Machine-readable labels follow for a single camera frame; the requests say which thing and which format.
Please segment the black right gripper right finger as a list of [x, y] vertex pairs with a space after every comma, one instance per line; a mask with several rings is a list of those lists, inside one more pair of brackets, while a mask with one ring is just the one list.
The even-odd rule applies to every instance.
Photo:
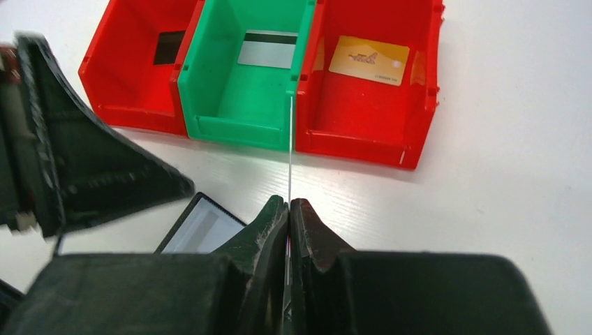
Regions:
[[290, 204], [294, 334], [549, 334], [497, 255], [358, 251], [308, 200]]

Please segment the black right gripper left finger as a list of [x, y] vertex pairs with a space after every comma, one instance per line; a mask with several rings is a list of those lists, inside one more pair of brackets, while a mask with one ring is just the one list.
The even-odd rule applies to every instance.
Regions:
[[279, 334], [288, 206], [274, 195], [215, 251], [53, 259], [2, 334]]

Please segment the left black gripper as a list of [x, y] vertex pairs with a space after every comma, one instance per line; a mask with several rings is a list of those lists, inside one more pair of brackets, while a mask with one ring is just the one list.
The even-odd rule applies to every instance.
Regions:
[[47, 40], [1, 46], [1, 224], [44, 237], [92, 228], [193, 196], [175, 167], [103, 123]]

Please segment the thin silver card edge-on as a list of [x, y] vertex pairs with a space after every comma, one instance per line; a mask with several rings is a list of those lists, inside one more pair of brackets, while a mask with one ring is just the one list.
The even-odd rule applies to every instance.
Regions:
[[293, 182], [293, 122], [294, 122], [294, 108], [295, 108], [295, 98], [294, 96], [290, 96], [290, 113], [289, 113], [289, 145], [288, 145], [288, 208], [291, 209], [291, 201], [292, 201], [292, 182]]

